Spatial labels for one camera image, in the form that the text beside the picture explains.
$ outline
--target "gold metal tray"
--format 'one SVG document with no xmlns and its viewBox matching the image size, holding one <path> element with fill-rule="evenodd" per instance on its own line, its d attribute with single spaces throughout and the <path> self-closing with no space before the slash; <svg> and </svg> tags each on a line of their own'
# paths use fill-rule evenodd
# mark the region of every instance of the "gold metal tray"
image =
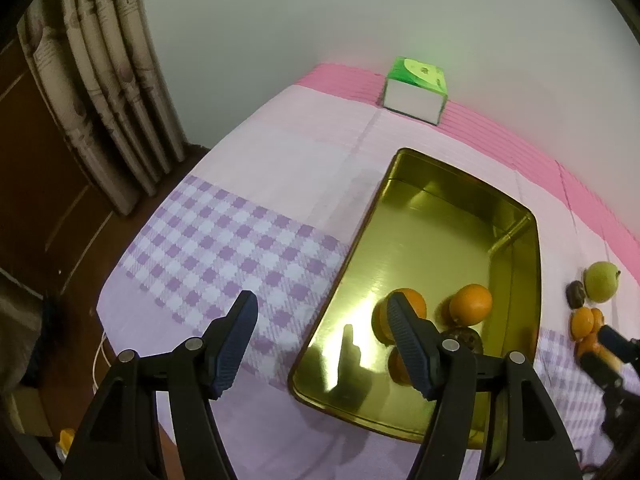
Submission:
<svg viewBox="0 0 640 480">
<path fill-rule="evenodd" d="M 368 430 L 420 442 L 434 402 L 388 373 L 392 346 L 372 328 L 376 303 L 414 288 L 446 330 L 448 299 L 480 283 L 494 298 L 473 327 L 484 353 L 532 359 L 540 325 L 540 247 L 532 213 L 489 184 L 414 150 L 389 166 L 327 304 L 289 375 L 293 395 Z M 477 394 L 469 446 L 482 444 L 487 394 Z"/>
</svg>

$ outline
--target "bed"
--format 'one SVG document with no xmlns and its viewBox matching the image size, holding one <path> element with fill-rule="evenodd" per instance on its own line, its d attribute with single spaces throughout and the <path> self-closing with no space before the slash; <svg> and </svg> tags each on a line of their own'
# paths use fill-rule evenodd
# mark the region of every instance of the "bed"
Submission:
<svg viewBox="0 0 640 480">
<path fill-rule="evenodd" d="M 574 363 L 564 286 L 597 260 L 621 270 L 601 305 L 640 334 L 640 248 L 561 164 L 455 102 L 439 126 L 380 108 L 384 77 L 322 64 L 212 149 L 140 231 L 100 294 L 116 353 L 172 350 L 228 311 L 242 288 L 260 319 L 234 386 L 213 412 L 241 479 L 405 478 L 417 444 L 303 406 L 286 377 L 394 153 L 410 147 L 462 168 L 529 207 L 538 222 L 542 320 L 534 367 L 583 463 L 601 463 L 601 393 Z M 640 390 L 632 370 L 626 387 Z M 172 436 L 168 399 L 159 420 Z M 461 478 L 475 478 L 469 451 Z"/>
</svg>

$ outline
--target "green tissue box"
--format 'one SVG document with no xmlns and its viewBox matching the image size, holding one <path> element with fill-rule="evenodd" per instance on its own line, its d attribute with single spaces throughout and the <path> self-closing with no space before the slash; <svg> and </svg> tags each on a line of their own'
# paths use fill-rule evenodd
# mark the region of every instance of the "green tissue box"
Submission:
<svg viewBox="0 0 640 480">
<path fill-rule="evenodd" d="M 440 122 L 447 102 L 447 84 L 441 68 L 397 57 L 386 76 L 383 106 L 431 124 Z"/>
</svg>

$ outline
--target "green apple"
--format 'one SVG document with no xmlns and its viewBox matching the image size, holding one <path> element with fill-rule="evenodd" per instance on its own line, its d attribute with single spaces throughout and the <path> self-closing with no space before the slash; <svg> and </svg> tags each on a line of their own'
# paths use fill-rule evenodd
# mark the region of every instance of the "green apple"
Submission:
<svg viewBox="0 0 640 480">
<path fill-rule="evenodd" d="M 584 288 L 590 300 L 609 301 L 618 290 L 620 270 L 611 262 L 595 262 L 584 271 Z"/>
</svg>

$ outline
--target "curtain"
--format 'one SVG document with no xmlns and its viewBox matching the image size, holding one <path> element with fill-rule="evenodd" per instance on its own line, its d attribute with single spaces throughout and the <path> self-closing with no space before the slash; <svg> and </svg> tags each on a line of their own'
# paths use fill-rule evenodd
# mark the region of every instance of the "curtain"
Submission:
<svg viewBox="0 0 640 480">
<path fill-rule="evenodd" d="M 184 134 L 146 42 L 138 0 L 34 0 L 18 36 L 86 173 L 132 211 L 185 158 Z"/>
</svg>

